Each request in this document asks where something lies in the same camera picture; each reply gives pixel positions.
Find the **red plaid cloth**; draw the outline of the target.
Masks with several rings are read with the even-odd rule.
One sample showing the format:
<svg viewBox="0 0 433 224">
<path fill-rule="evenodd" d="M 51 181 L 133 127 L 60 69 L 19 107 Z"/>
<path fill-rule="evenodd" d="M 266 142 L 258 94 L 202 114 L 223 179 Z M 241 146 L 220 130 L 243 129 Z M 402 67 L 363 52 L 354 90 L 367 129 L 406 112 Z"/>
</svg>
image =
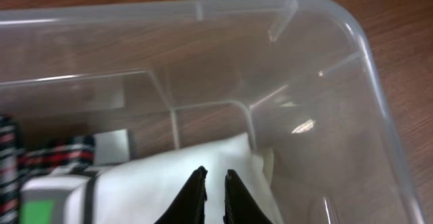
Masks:
<svg viewBox="0 0 433 224">
<path fill-rule="evenodd" d="M 59 166 L 91 166 L 95 155 L 92 135 L 51 139 L 27 150 L 18 123 L 1 115 L 1 222 L 17 223 L 20 190 L 33 177 L 48 175 Z"/>
</svg>

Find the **clear plastic storage container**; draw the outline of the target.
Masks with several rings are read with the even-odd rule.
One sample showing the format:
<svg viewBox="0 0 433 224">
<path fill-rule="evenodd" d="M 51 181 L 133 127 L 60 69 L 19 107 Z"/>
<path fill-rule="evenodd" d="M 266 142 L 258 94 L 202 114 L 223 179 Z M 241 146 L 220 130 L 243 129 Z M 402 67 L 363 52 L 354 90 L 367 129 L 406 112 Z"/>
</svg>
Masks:
<svg viewBox="0 0 433 224">
<path fill-rule="evenodd" d="M 27 150 L 92 135 L 72 169 L 247 133 L 282 223 L 425 221 L 365 33 L 330 0 L 3 11 L 2 114 Z"/>
</svg>

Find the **cream cloth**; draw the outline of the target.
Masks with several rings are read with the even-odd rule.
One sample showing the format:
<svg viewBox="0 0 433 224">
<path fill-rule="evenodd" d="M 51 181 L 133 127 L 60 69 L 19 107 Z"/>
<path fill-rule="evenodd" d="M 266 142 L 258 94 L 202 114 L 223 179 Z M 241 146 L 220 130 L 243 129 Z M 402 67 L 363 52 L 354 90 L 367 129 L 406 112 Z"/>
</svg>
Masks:
<svg viewBox="0 0 433 224">
<path fill-rule="evenodd" d="M 263 174 L 270 185 L 273 178 L 274 153 L 272 148 L 262 149 L 260 154 L 263 158 Z"/>
</svg>

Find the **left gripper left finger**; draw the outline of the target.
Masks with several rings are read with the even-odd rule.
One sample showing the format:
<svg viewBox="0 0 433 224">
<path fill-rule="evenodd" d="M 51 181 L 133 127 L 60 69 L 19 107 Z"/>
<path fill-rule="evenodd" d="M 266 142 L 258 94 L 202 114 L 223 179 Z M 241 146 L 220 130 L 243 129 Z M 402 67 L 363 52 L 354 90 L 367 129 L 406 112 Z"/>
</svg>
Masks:
<svg viewBox="0 0 433 224">
<path fill-rule="evenodd" d="M 155 224 L 204 224 L 206 175 L 207 170 L 203 166 L 197 168 Z"/>
</svg>

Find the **white printed t-shirt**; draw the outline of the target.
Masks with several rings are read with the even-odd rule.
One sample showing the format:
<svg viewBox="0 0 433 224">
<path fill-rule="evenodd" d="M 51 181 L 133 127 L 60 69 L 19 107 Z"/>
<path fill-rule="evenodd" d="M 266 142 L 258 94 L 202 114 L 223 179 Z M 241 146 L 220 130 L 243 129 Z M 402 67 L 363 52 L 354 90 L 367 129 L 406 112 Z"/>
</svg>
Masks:
<svg viewBox="0 0 433 224">
<path fill-rule="evenodd" d="M 250 149 L 248 134 L 157 154 L 117 166 L 59 167 L 21 189 L 20 223 L 155 223 L 194 170 L 207 171 L 206 223 L 222 223 L 225 175 L 233 169 L 263 214 L 282 223 L 263 173 L 266 157 Z"/>
</svg>

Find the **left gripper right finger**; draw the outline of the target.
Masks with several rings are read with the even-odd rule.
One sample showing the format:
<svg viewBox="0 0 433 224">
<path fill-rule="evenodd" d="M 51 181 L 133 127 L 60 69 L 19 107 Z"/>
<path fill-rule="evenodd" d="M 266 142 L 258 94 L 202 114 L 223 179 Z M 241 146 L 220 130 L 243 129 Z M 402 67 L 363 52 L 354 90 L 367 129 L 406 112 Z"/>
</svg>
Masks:
<svg viewBox="0 0 433 224">
<path fill-rule="evenodd" d="M 225 176 L 224 224 L 272 224 L 235 170 Z"/>
</svg>

